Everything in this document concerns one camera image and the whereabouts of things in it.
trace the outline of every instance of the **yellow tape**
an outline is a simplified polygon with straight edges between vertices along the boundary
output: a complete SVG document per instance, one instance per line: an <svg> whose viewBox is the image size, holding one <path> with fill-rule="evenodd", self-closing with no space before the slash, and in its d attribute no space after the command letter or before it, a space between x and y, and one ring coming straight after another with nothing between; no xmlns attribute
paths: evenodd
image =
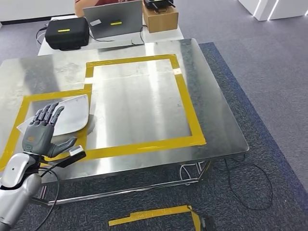
<svg viewBox="0 0 308 231"><path fill-rule="evenodd" d="M112 26L121 25L122 22L110 23Z"/></svg>
<svg viewBox="0 0 308 231"><path fill-rule="evenodd" d="M28 99L23 98L17 116L15 119L15 123L14 123L13 125L13 129L11 131L11 134L8 139L7 145L5 145L5 151L1 157L0 171L2 171L5 168L5 165L10 160L10 158L15 150L16 144L17 143L18 137L20 136L20 132L18 129L17 129L17 126L23 123L25 120L28 112L29 105L29 101Z"/></svg>
<svg viewBox="0 0 308 231"><path fill-rule="evenodd" d="M162 216L180 214L180 213L186 213L186 212L190 212L192 214L192 218L193 220L193 224L195 225L196 230L200 231L201 223L200 223L199 217L196 215L196 213L193 212L192 207L188 206L188 205L134 212L134 213L131 213L131 215L127 218L110 220L108 222L108 224L109 226L114 226L114 225L120 225L120 224L129 223L129 222L137 221L137 220L162 217Z"/></svg>
<svg viewBox="0 0 308 231"><path fill-rule="evenodd" d="M121 219L109 221L109 226L119 225L119 224L128 223L128 222L137 221L137 220L148 219L148 218L161 217L161 216L165 216L165 215L186 213L186 212L190 212L190 210L186 205L171 207L171 208L163 208L163 209L135 212L135 213L131 213L131 216L128 218L121 218Z"/></svg>
<svg viewBox="0 0 308 231"><path fill-rule="evenodd" d="M21 103L21 106L14 124L13 129L11 130L9 138L8 139L7 145L5 148L2 156L0 159L0 171L5 169L6 164L9 161L9 159L13 155L14 151L15 150L16 144L17 143L18 137L20 136L20 132L17 129L17 126L23 123L28 112L29 103L31 101L42 101L42 100L51 100L51 99L58 99L58 98L65 98L65 97L71 97L71 96L78 96L78 95L88 95L89 103L91 102L91 96L92 91L91 84L85 84L84 89L78 89L78 90L68 90L68 91L60 91L60 92L51 92L51 93L44 93L44 94L35 94L35 95L28 95L23 96L23 100ZM79 143L82 145L82 147L85 147L87 143L87 130L88 126L79 131L77 133L76 145ZM60 154L56 158L45 158L47 161L50 160L57 160L60 158L63 158L67 156L66 153Z"/></svg>
<svg viewBox="0 0 308 231"><path fill-rule="evenodd" d="M193 221L196 228L196 231L201 231L201 222L200 222L199 216L194 213L193 211L191 211L191 213L192 213Z"/></svg>
<svg viewBox="0 0 308 231"><path fill-rule="evenodd" d="M58 30L58 32L67 32L67 31L70 31L70 29L66 29L66 30Z"/></svg>
<svg viewBox="0 0 308 231"><path fill-rule="evenodd" d="M171 67L174 69L175 80L179 89L180 95L183 102L183 106L186 113L187 122L192 132L192 136L189 137L179 137L172 138L168 140L161 141L150 141L143 143L134 143L129 145L116 146L116 147L106 147L101 149L94 149L94 150L86 150L87 156L81 161L88 160L88 159L97 159L103 157L110 157L110 156L119 156L119 155L128 155L128 154L139 154L145 152L152 151L160 151L174 148L183 148L189 147L194 145L203 145L206 141L198 121L198 118L193 108L192 100L186 86L186 83L180 72L180 65L177 62L177 56L175 54L163 54L163 55L155 55L155 56L145 56L145 57L135 57L135 58L125 58L125 59L115 59L115 60L106 60L106 61L97 61L97 62L90 62L86 63L85 78L91 78L94 76L94 71L95 66L101 65L115 65L115 64L128 64L128 63L136 63L136 62L146 62L146 61L155 61L155 60L169 60ZM17 117L10 134L8 143L0 159L0 169L4 169L10 157L13 154L15 146L18 140L20 133L17 130L16 126L23 123L28 111L28 107L30 101L43 101L43 100L51 100L57 98L65 98L70 96L77 96L87 94L89 100L89 105L91 105L91 96L92 92L91 84L85 84L84 89L79 90L68 90L62 92L51 92L44 94L36 94L36 95L29 95L24 96L23 103L17 114ZM82 145L86 148L87 143L87 132L88 125L81 131L77 133L78 140L76 145ZM66 156L67 154L60 154L57 158L52 160L60 159Z"/></svg>
<svg viewBox="0 0 308 231"><path fill-rule="evenodd" d="M174 148L190 147L194 145L202 145L204 142L193 136L172 138L161 141L150 141L143 143L133 143L128 145L107 147L101 149L87 150L85 159L95 159L103 157L112 157L119 155L139 154L152 151L161 151Z"/></svg>

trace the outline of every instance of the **grey laptop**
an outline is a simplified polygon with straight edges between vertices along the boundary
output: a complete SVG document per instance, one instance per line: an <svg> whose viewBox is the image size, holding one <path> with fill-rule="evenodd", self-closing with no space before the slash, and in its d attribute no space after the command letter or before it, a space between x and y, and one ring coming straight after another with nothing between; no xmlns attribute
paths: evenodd
<svg viewBox="0 0 308 231"><path fill-rule="evenodd" d="M143 26L141 0L84 8L95 39L139 32Z"/></svg>

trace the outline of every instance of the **blue carpet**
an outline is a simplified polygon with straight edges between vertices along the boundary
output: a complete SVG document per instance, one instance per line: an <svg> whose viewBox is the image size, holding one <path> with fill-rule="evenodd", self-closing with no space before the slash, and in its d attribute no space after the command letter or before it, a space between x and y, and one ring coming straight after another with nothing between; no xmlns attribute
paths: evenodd
<svg viewBox="0 0 308 231"><path fill-rule="evenodd" d="M61 206L54 211L42 230L193 230L189 214L151 218L109 228L108 221L130 213L177 205L191 205L200 216L211 216L217 230L305 230L308 227L307 194L263 124L236 79L213 43L201 49L250 146L244 164L256 164L266 172L273 185L273 205L266 210L250 210L229 189L223 160L215 161L203 181L146 192L134 192ZM237 165L227 160L232 168ZM145 169L139 173L106 179L62 183L60 198L137 187L179 178L177 167ZM242 165L230 172L233 189L245 204L263 208L270 203L270 187L264 174ZM48 187L53 199L56 187ZM48 209L29 205L16 230L33 230Z"/></svg>
<svg viewBox="0 0 308 231"><path fill-rule="evenodd" d="M254 123L262 140L266 144L270 154L279 165L280 170L286 177L293 189L296 199L300 204L302 209L305 212L308 212L308 196L303 185L298 180L292 168L285 158L285 156L280 151L279 146L274 141L274 139L270 134L267 128L263 123L259 115L254 110L254 106L249 101L246 94L240 87L239 82L234 77L231 70L226 65L223 58L212 42L204 43L200 45L205 58L210 53L213 55L217 65L220 66L221 71L226 76L226 79L234 90L236 97L240 101L248 116Z"/></svg>

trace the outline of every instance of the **robotic thumb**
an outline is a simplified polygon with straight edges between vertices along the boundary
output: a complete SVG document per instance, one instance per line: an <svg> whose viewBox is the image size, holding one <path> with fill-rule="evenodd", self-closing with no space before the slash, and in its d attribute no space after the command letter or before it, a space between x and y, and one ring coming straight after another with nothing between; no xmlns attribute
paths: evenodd
<svg viewBox="0 0 308 231"><path fill-rule="evenodd" d="M63 153L63 151L71 148L74 146L74 144L76 142L77 138L76 137L71 137L68 139L66 142L60 143L60 144L54 144L52 143L51 145L51 148L48 154L48 157L49 158L54 158L56 157L60 153Z"/></svg>

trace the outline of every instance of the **black case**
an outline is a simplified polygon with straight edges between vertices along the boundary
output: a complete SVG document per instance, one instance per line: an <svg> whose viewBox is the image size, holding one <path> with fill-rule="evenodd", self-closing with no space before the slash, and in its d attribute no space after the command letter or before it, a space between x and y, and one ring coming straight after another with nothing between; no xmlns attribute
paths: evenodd
<svg viewBox="0 0 308 231"><path fill-rule="evenodd" d="M75 50L88 44L89 28L85 18L49 22L45 39L52 49Z"/></svg>
<svg viewBox="0 0 308 231"><path fill-rule="evenodd" d="M174 6L174 0L143 0L145 6L149 10L158 10Z"/></svg>

